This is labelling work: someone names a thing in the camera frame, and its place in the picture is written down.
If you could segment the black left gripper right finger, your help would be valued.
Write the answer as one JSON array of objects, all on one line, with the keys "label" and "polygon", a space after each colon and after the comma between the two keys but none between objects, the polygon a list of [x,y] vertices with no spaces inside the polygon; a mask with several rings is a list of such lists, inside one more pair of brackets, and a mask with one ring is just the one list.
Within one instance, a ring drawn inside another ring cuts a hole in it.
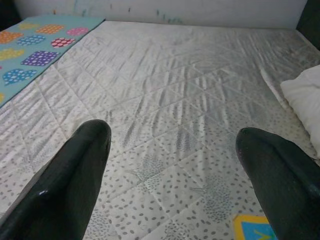
[{"label": "black left gripper right finger", "polygon": [[277,134],[242,128],[238,160],[279,240],[320,238],[320,167],[297,144]]}]

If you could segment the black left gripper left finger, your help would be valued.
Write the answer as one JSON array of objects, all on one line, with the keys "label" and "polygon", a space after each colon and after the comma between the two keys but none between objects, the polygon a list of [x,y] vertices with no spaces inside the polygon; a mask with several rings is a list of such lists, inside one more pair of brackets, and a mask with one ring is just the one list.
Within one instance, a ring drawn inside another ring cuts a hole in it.
[{"label": "black left gripper left finger", "polygon": [[101,189],[112,131],[84,122],[23,188],[0,220],[3,240],[81,240]]}]

